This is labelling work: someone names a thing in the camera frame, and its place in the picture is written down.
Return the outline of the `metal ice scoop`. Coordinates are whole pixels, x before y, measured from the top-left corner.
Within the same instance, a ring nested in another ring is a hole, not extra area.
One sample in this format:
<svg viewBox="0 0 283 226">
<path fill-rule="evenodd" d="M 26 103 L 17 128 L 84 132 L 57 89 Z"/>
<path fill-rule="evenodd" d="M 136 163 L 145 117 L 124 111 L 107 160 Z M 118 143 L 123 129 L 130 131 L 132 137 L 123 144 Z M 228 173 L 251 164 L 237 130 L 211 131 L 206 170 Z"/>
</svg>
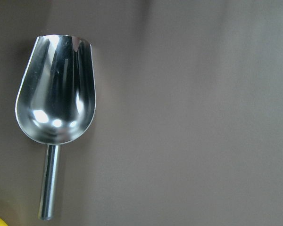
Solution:
<svg viewBox="0 0 283 226">
<path fill-rule="evenodd" d="M 60 149 L 91 125 L 96 110 L 92 46 L 83 38 L 37 37 L 15 103 L 16 120 L 31 140 L 45 144 L 38 217 L 54 215 Z"/>
</svg>

